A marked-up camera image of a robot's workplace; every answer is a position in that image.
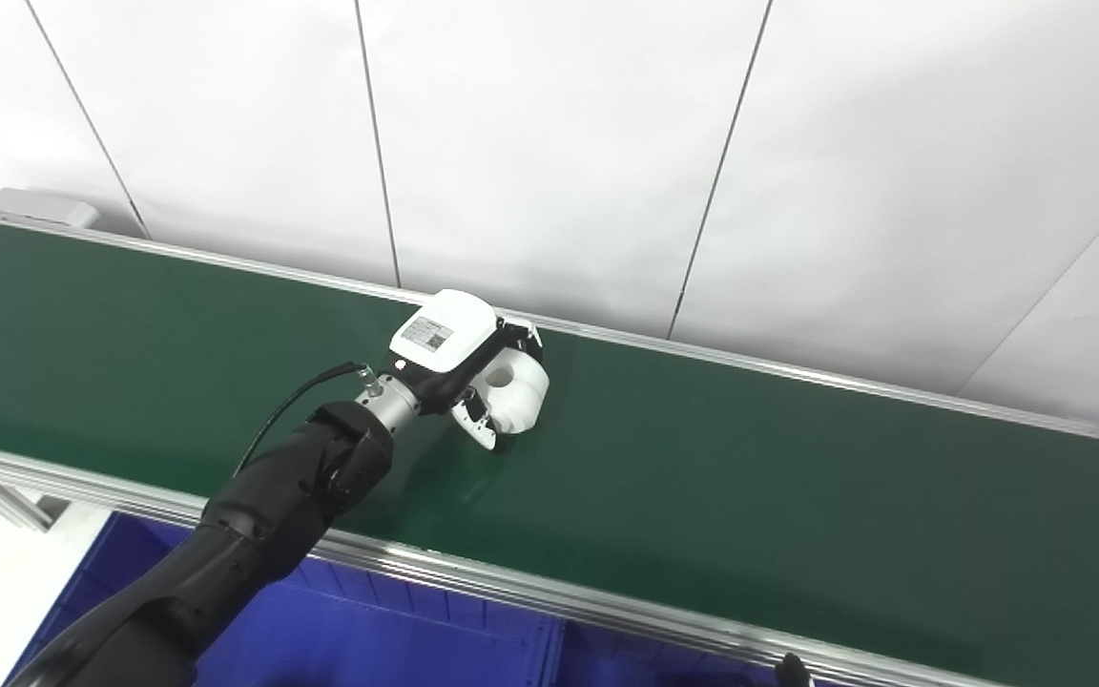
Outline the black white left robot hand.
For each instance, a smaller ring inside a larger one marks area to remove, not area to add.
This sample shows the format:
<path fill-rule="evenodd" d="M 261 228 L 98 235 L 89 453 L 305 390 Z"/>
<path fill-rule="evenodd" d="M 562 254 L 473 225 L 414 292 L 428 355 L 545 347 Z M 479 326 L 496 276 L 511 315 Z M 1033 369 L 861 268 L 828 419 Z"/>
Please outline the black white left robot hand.
<path fill-rule="evenodd" d="M 550 391 L 544 343 L 528 319 L 442 290 L 397 330 L 369 409 L 397 434 L 420 415 L 449 415 L 491 453 L 536 426 Z"/>

